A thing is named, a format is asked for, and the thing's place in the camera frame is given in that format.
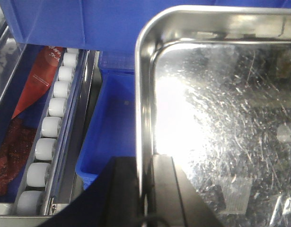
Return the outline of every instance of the blue container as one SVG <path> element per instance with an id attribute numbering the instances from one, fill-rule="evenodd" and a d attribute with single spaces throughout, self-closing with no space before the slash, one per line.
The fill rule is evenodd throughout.
<path id="1" fill-rule="evenodd" d="M 100 52 L 98 67 L 102 78 L 109 72 L 122 72 L 134 74 L 134 54 L 117 52 Z"/>
<path id="2" fill-rule="evenodd" d="M 291 8 L 291 0 L 0 0 L 20 43 L 133 52 L 142 27 L 175 5 Z"/>
<path id="3" fill-rule="evenodd" d="M 135 156 L 134 96 L 133 75 L 106 75 L 76 165 L 85 189 L 110 157 Z"/>

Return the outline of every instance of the scratched metal surface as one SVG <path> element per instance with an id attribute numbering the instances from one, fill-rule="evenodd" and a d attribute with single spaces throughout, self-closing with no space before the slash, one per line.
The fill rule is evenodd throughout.
<path id="1" fill-rule="evenodd" d="M 225 226 L 291 227 L 291 44 L 175 44 L 154 74 L 154 150 Z"/>

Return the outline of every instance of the blue plastic bin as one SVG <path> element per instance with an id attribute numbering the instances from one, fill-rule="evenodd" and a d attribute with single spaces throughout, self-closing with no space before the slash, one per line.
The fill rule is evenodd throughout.
<path id="1" fill-rule="evenodd" d="M 135 156 L 134 96 L 133 75 L 106 75 L 76 165 L 85 189 L 110 157 Z"/>
<path id="2" fill-rule="evenodd" d="M 0 0 L 20 43 L 133 52 L 142 27 L 175 5 L 291 8 L 291 0 Z"/>
<path id="3" fill-rule="evenodd" d="M 102 78 L 109 72 L 134 74 L 134 57 L 133 53 L 100 52 L 98 67 Z"/>

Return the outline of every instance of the roller conveyor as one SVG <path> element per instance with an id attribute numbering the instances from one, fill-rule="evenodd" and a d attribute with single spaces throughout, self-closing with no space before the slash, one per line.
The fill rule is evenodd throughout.
<path id="1" fill-rule="evenodd" d="M 0 147 L 29 71 L 42 49 L 16 43 L 8 28 L 1 34 Z M 95 55 L 95 51 L 64 48 L 50 89 L 24 116 L 19 115 L 24 127 L 32 125 L 36 134 L 26 165 L 9 183 L 6 195 L 0 196 L 0 219 L 29 216 L 27 223 L 31 220 L 33 226 L 35 220 L 45 220 L 36 216 L 59 212 L 79 194 L 82 183 L 76 180 L 72 163 L 78 158 L 83 139 Z M 76 118 L 82 127 L 75 123 Z M 80 147 L 73 150 L 72 140 Z"/>

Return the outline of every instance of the stainless steel tray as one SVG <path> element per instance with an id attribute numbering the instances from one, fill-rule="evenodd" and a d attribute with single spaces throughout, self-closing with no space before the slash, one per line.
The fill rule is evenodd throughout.
<path id="1" fill-rule="evenodd" d="M 291 9 L 169 8 L 135 60 L 141 192 L 167 154 L 224 226 L 291 226 Z"/>

